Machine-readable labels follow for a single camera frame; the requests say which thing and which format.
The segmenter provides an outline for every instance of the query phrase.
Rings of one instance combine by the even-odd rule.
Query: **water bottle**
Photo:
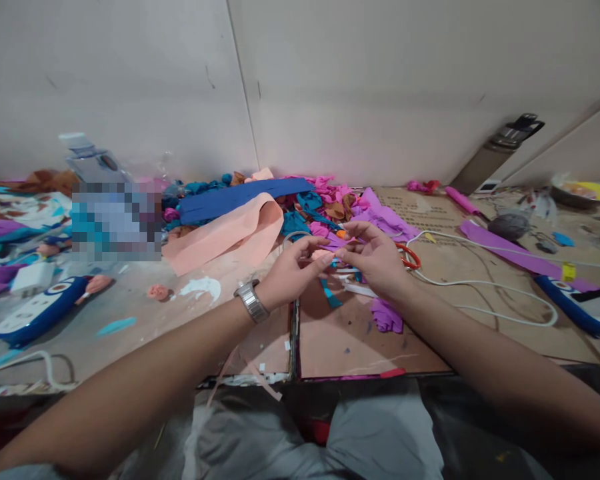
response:
[[[97,148],[84,133],[62,133],[60,141],[73,152],[66,158],[82,182],[131,183],[132,176],[122,168],[109,150]]]
[[[450,186],[464,195],[472,194],[520,148],[524,140],[544,126],[545,123],[534,113],[525,113],[515,122],[503,125],[480,147]]]

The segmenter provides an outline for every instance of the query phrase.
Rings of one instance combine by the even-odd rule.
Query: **wooden table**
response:
[[[403,189],[381,188],[375,191],[385,205],[394,208],[410,225],[420,229],[462,237],[458,225],[475,218],[444,196],[426,197]],[[520,197],[520,193],[512,193],[477,199],[474,203],[487,216],[493,217],[497,205],[509,207]],[[556,257],[600,263],[600,222],[592,219],[590,213],[561,209],[556,227],[537,217],[531,222],[536,229],[549,235],[552,231],[560,231],[575,241],[576,248],[560,248]],[[587,225],[590,231],[596,229],[595,233],[583,230],[582,225]],[[435,244],[427,239],[411,244],[420,256],[422,272],[428,278],[442,282],[461,279],[491,281],[548,300],[530,274],[518,266],[480,247],[440,237],[435,240]],[[521,243],[532,253],[550,257],[535,247],[536,241],[527,235]],[[600,285],[600,269],[578,267],[578,276]],[[342,307],[335,310],[329,307],[318,282],[300,298],[299,359],[302,378],[377,375],[394,368],[404,368],[411,374],[449,371],[449,366],[408,328],[400,335],[378,332],[369,311],[369,297],[344,292],[339,282],[333,279],[329,286],[343,302]],[[452,305],[471,305],[538,323],[548,320],[549,312],[540,302],[490,285],[438,287],[424,283],[423,288],[436,292]],[[558,363],[600,364],[600,339],[584,334],[559,309],[559,319],[553,327],[532,327],[486,313],[465,312]]]
[[[248,265],[227,264],[219,257],[180,278],[176,277],[166,261],[130,263],[81,263],[69,261],[69,254],[62,254],[57,262],[64,272],[71,275],[102,273],[115,279],[108,289],[93,295],[81,307],[76,307],[52,331],[30,345],[18,357],[37,350],[49,352],[53,357],[53,375],[60,383],[80,383],[110,363],[126,355],[146,342],[168,332],[232,298],[239,281],[252,277],[262,278],[280,252],[276,245],[268,258],[257,268]],[[204,293],[196,299],[196,291],[184,294],[192,279],[210,277],[220,282],[220,298],[212,304],[212,296]],[[147,298],[147,290],[154,283],[161,283],[173,291],[170,301],[158,302]],[[27,300],[12,295],[0,296],[0,321]],[[109,323],[134,317],[134,326],[122,331],[98,336],[97,333]],[[271,318],[258,325],[240,345],[241,356],[235,356],[227,370],[228,375],[238,375],[234,381],[252,383],[243,359],[250,359],[256,366],[264,364],[264,374],[270,380],[285,380],[289,372],[289,308],[280,308]],[[7,354],[8,345],[0,341],[0,358]],[[222,363],[209,372],[218,374]],[[45,364],[36,360],[15,365],[0,371],[0,395],[34,395],[51,393],[46,384]]]
[[[457,226],[470,218],[446,197],[425,197],[402,189],[377,189],[377,194],[382,202],[421,229],[430,227],[458,234]],[[486,215],[493,216],[495,206],[515,204],[519,197],[520,194],[510,194],[475,202]],[[562,209],[555,228],[539,219],[534,219],[533,223],[549,234],[558,230],[575,240],[576,248],[561,249],[557,256],[600,263],[600,222],[592,219],[590,214]],[[525,238],[521,242],[532,253],[539,253],[533,246],[535,239]],[[422,258],[424,274],[432,279],[483,279],[546,298],[528,273],[479,247],[468,247],[446,239],[437,239],[436,244],[423,239],[412,247]],[[213,306],[230,299],[239,281],[264,277],[280,248],[276,245],[257,268],[228,264],[219,257],[180,278],[164,261],[96,265],[68,262],[68,256],[63,255],[58,260],[63,268],[61,275],[88,275],[98,273],[94,269],[101,269],[116,282],[76,308],[21,356],[40,349],[48,351],[53,356],[56,381],[82,382],[144,343],[185,322],[195,321]],[[600,285],[600,269],[579,267],[578,275]],[[208,293],[198,299],[195,292],[183,293],[190,280],[204,277],[221,283],[222,293],[214,304]],[[165,303],[148,299],[147,289],[154,283],[162,283],[172,289],[173,299]],[[410,374],[449,371],[449,366],[408,328],[401,335],[378,332],[369,311],[370,298],[342,291],[334,279],[329,280],[329,286],[343,302],[342,307],[331,309],[319,282],[312,283],[299,300],[298,318],[290,316],[286,307],[273,312],[270,320],[256,327],[242,342],[242,358],[250,359],[258,367],[263,363],[270,382],[285,381],[291,377],[292,353],[299,359],[296,373],[302,379],[377,375],[397,367]],[[530,321],[547,320],[547,310],[542,304],[494,287],[436,287],[426,284],[424,288],[436,291],[454,305],[474,305]],[[0,321],[20,303],[21,299],[10,295],[0,296]],[[586,336],[561,312],[557,324],[550,328],[528,327],[484,313],[466,312],[558,362],[600,364],[600,340]],[[134,326],[109,336],[97,336],[97,332],[110,322],[129,317],[136,318]],[[291,332],[298,329],[299,336],[293,337]],[[0,357],[6,352],[7,345],[0,341]],[[242,358],[234,358],[230,365],[228,384],[253,381]],[[216,375],[220,368],[221,364],[209,375]],[[42,361],[14,366],[0,372],[0,395],[49,393],[45,380]]]

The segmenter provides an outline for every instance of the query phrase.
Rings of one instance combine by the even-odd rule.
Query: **bowl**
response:
[[[578,210],[590,210],[600,207],[600,200],[588,199],[574,193],[551,186],[551,197],[558,203]]]

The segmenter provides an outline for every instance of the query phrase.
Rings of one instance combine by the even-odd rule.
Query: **metal watch band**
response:
[[[240,297],[242,299],[251,318],[256,323],[260,323],[269,317],[269,312],[264,308],[262,303],[260,303],[260,300],[253,289],[258,283],[260,283],[260,280],[250,281],[239,287],[238,290],[233,293],[234,297]]]

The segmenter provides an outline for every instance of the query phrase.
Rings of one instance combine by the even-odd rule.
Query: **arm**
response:
[[[550,360],[421,289],[378,228],[363,222],[345,228],[367,243],[336,256],[360,269],[372,290],[488,402],[554,444],[600,450],[600,395]]]
[[[333,256],[301,269],[321,237],[304,237],[276,260],[255,291],[268,311],[296,299]],[[254,327],[242,300],[138,348],[88,379],[0,451],[0,471],[52,463],[65,474],[110,472],[226,359]]]

